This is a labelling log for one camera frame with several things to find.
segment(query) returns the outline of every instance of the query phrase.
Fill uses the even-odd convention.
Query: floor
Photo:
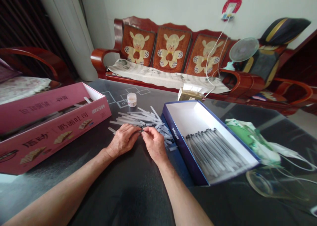
[[[294,115],[288,116],[288,119],[317,138],[317,116],[298,110]]]

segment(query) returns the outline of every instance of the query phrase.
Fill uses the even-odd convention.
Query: white wall
[[[156,24],[172,22],[187,25],[193,31],[221,31],[222,8],[227,0],[83,0],[88,29],[95,48],[113,48],[114,18],[137,16],[150,18]],[[235,20],[228,24],[225,34],[233,39],[260,38],[268,26],[281,17],[306,18],[312,23],[292,43],[296,48],[317,28],[315,0],[242,0]],[[112,65],[116,57],[105,57]]]

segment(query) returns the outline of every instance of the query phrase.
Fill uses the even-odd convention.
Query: small cardboard box
[[[200,101],[179,101],[164,104],[163,115],[174,136],[187,169],[196,185],[210,186],[233,178],[259,164],[259,157],[244,144],[218,117]],[[225,139],[247,160],[248,164],[234,172],[208,182],[190,152],[184,137],[198,131],[217,128]]]
[[[191,90],[183,90],[183,88],[181,88],[179,89],[177,100],[178,101],[198,100],[198,101],[204,102],[206,100],[206,97],[199,92],[195,92]]]
[[[111,116],[104,95],[80,82],[0,105],[0,133],[7,133],[51,113],[93,101],[0,143],[0,172],[27,172],[74,139]]]

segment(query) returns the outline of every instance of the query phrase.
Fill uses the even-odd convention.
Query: forearm
[[[103,149],[79,170],[10,219],[11,225],[67,225],[92,183],[114,160]]]
[[[171,162],[167,160],[158,167],[172,204],[176,225],[213,225]]]

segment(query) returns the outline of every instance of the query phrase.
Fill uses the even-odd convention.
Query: wall outlet
[[[221,19],[222,20],[228,20],[229,18],[230,20],[233,19],[235,15],[235,13],[233,13],[233,10],[235,9],[236,6],[237,6],[237,3],[229,3],[226,11],[222,13]]]

